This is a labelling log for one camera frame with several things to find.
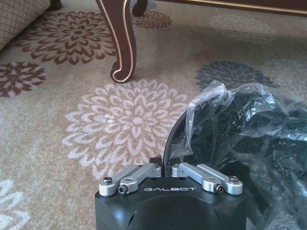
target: dark wood furniture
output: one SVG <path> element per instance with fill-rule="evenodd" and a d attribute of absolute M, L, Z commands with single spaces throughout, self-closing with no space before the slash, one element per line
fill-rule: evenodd
<path fill-rule="evenodd" d="M 57 11 L 62 8 L 61 0 L 50 0 L 50 7 L 47 11 Z"/>
<path fill-rule="evenodd" d="M 111 78 L 124 83 L 134 73 L 136 43 L 130 18 L 130 0 L 96 0 L 113 34 L 117 61 L 113 64 Z M 273 12 L 307 16 L 307 0 L 161 0 L 186 4 L 225 7 L 240 10 Z M 135 16 L 142 16 L 147 0 L 137 0 L 133 7 Z"/>

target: gold trim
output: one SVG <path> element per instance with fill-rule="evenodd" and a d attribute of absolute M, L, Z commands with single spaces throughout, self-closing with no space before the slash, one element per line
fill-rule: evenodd
<path fill-rule="evenodd" d="M 224 6 L 236 6 L 236 7 L 258 9 L 258 10 L 268 10 L 268 11 L 278 11 L 278 12 L 307 14 L 307 11 L 301 11 L 301 10 L 291 10 L 291 9 L 283 9 L 283 8 L 275 8 L 275 7 L 267 7 L 267 6 L 255 6 L 255 5 L 248 5 L 248 4 L 242 4 L 242 3 L 232 3 L 232 2 L 224 2 L 224 1 L 211 1 L 211 0 L 185 0 L 185 1 L 202 2 L 202 3 L 224 5 Z"/>
<path fill-rule="evenodd" d="M 118 50 L 119 69 L 116 70 L 116 71 L 114 71 L 113 74 L 112 74 L 113 79 L 115 79 L 115 80 L 118 81 L 118 82 L 125 82 L 125 81 L 131 76 L 131 73 L 132 73 L 132 70 L 133 70 L 132 46 L 131 46 L 130 39 L 129 39 L 128 29 L 127 29 L 127 22 L 126 22 L 126 15 L 125 15 L 125 9 L 126 9 L 126 6 L 127 6 L 127 1 L 128 1 L 128 0 L 125 0 L 124 5 L 123 5 L 123 17 L 124 17 L 125 33 L 126 33 L 127 42 L 128 42 L 128 45 L 129 45 L 129 50 L 130 50 L 131 66 L 130 66 L 130 72 L 129 72 L 128 76 L 127 76 L 125 79 L 123 79 L 123 80 L 117 80 L 117 79 L 114 77 L 114 75 L 115 75 L 117 72 L 120 72 L 120 71 L 122 70 L 121 51 L 120 51 L 120 47 L 119 47 L 119 43 L 118 43 L 118 39 L 117 39 L 115 30 L 114 30 L 114 28 L 113 28 L 113 25 L 112 25 L 112 23 L 111 23 L 111 20 L 110 20 L 110 18 L 109 18 L 109 15 L 107 14 L 106 8 L 105 8 L 104 4 L 102 3 L 102 0 L 99 0 L 100 4 L 101 4 L 101 6 L 102 6 L 102 9 L 104 10 L 104 13 L 105 13 L 105 15 L 106 15 L 106 19 L 107 19 L 107 21 L 109 22 L 109 25 L 110 25 L 110 27 L 111 27 L 111 30 L 112 30 L 112 33 L 113 33 L 113 35 L 114 35 L 114 39 L 115 39 L 115 42 L 116 42 L 117 50 Z"/>

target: wooden table leg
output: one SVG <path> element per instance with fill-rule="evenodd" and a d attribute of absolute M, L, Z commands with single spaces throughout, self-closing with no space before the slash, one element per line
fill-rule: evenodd
<path fill-rule="evenodd" d="M 47 11 L 57 11 L 62 8 L 61 0 L 50 0 L 50 6 Z"/>
<path fill-rule="evenodd" d="M 132 13 L 136 17 L 141 17 L 144 15 L 147 8 L 148 0 L 137 0 L 136 4 L 133 6 Z"/>
<path fill-rule="evenodd" d="M 117 61 L 111 78 L 118 83 L 128 81 L 134 73 L 136 44 L 130 17 L 130 0 L 96 0 L 113 34 Z"/>

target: carpet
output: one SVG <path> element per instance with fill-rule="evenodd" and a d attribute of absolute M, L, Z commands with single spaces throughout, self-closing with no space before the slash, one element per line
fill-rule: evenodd
<path fill-rule="evenodd" d="M 0 52 L 0 229 L 95 229 L 104 176 L 162 155 L 213 80 L 307 99 L 307 19 L 149 0 L 134 78 L 116 84 L 93 0 L 63 0 Z"/>

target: black plastic sheet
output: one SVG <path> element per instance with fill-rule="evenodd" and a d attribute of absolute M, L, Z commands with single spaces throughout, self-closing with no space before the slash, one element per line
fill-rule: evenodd
<path fill-rule="evenodd" d="M 307 229 L 302 99 L 258 83 L 227 90 L 214 81 L 189 104 L 185 131 L 167 157 L 239 176 L 248 194 L 247 229 Z"/>

